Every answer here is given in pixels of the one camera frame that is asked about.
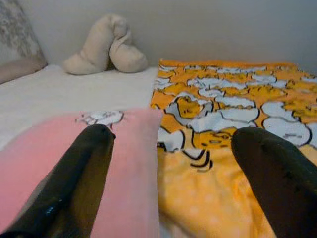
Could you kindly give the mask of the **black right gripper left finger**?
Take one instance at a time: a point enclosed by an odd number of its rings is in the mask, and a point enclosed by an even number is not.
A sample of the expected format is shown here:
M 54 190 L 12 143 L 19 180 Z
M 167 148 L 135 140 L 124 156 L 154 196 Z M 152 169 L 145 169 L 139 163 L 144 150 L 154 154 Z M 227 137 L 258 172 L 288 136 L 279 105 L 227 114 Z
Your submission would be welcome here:
M 88 238 L 103 195 L 115 135 L 86 127 L 58 158 L 44 149 L 13 149 L 0 165 L 3 238 Z

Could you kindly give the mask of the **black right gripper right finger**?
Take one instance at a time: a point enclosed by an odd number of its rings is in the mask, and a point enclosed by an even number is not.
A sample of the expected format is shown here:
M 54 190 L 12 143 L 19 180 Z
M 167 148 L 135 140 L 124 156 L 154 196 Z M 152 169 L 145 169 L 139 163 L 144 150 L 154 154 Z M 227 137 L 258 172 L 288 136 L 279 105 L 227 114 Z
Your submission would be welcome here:
M 317 236 L 317 167 L 289 141 L 258 127 L 236 130 L 233 155 L 279 238 Z

